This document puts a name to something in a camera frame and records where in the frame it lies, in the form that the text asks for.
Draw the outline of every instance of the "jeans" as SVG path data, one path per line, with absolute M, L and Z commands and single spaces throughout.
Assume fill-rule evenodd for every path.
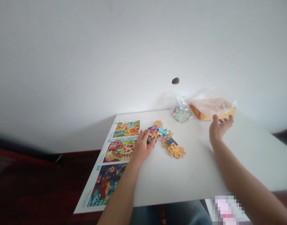
M 166 204 L 165 215 L 167 225 L 212 224 L 212 220 L 199 200 Z M 141 206 L 133 208 L 130 224 L 162 225 L 162 222 L 154 206 Z

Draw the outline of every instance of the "cardboard box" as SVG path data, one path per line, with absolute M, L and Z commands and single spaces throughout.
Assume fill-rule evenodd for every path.
M 190 105 L 190 108 L 193 110 L 193 113 L 199 120 L 212 120 L 212 117 L 206 116 L 204 113 L 200 112 L 194 105 Z M 235 117 L 236 108 L 233 108 L 230 112 L 223 114 L 219 119 L 229 118 L 229 115 Z

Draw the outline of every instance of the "clear plastic bag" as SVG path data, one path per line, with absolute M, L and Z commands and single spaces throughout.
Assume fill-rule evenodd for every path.
M 217 114 L 218 117 L 220 117 L 237 106 L 235 100 L 218 89 L 200 92 L 188 102 L 208 117 L 212 117 L 214 114 Z
M 193 118 L 193 111 L 188 103 L 184 100 L 182 93 L 175 95 L 171 106 L 171 116 L 177 123 L 183 123 Z

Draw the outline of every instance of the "person's left hand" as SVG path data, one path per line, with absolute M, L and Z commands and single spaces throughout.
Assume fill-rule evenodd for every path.
M 147 147 L 146 141 L 147 141 L 149 134 L 150 134 L 150 130 L 145 130 L 143 132 L 142 130 L 140 131 L 139 136 L 137 138 L 137 142 L 134 147 L 133 154 L 132 154 L 132 158 L 131 158 L 132 162 L 135 162 L 136 164 L 141 165 L 152 153 L 156 140 L 153 139 L 150 142 L 149 147 Z

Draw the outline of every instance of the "farm puzzle picture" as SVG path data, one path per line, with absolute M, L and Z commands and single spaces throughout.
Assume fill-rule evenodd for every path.
M 140 120 L 121 121 L 117 123 L 113 137 L 127 137 L 139 134 Z
M 137 137 L 112 139 L 107 149 L 104 163 L 130 160 Z

